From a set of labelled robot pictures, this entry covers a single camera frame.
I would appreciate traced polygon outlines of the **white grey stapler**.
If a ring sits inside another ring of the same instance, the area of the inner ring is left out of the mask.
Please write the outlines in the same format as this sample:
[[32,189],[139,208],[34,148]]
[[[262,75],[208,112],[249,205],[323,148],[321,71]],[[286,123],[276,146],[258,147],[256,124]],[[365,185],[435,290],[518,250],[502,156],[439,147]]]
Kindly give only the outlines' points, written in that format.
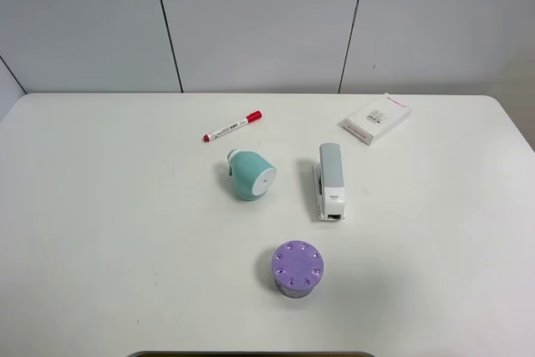
[[313,166],[318,219],[338,222],[345,218],[344,174],[339,144],[319,146],[319,163]]

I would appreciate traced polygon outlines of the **red whiteboard marker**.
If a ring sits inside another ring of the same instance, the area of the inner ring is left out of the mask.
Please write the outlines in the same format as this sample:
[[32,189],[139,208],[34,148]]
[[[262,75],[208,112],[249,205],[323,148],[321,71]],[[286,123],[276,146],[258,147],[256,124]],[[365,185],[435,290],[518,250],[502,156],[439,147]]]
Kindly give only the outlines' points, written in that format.
[[252,122],[256,121],[256,120],[260,120],[262,118],[262,112],[260,110],[256,110],[254,112],[252,112],[250,115],[247,115],[245,118],[243,119],[240,119],[239,121],[237,122],[234,122],[234,123],[231,123],[230,125],[227,125],[219,130],[214,130],[214,131],[211,131],[207,134],[205,134],[203,137],[202,137],[202,140],[207,143],[207,142],[210,142],[210,141],[213,141],[223,135],[226,135],[234,130],[237,130],[245,125],[249,125],[251,124]]

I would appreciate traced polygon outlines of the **white card box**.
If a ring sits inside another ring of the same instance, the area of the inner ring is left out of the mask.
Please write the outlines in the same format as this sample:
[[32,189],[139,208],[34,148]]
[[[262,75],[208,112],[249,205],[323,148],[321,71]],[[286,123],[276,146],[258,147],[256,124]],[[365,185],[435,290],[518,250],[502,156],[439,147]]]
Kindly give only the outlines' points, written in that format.
[[356,110],[341,126],[351,135],[371,145],[406,119],[412,108],[391,94],[382,94]]

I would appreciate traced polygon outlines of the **purple lidded jar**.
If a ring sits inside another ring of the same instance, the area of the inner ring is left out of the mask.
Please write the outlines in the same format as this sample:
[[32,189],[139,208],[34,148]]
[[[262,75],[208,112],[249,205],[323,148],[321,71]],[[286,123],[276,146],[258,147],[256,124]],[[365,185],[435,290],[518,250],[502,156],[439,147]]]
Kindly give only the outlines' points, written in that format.
[[281,244],[272,257],[273,280],[288,298],[304,298],[313,292],[324,274],[319,250],[305,241]]

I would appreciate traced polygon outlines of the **teal pencil sharpener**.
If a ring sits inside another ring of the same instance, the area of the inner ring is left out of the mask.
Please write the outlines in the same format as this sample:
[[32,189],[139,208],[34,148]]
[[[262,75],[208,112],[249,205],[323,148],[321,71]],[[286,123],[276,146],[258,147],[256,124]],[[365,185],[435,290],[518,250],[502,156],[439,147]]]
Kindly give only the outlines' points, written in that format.
[[258,153],[232,150],[227,155],[228,176],[235,196],[244,201],[256,201],[274,183],[277,169]]

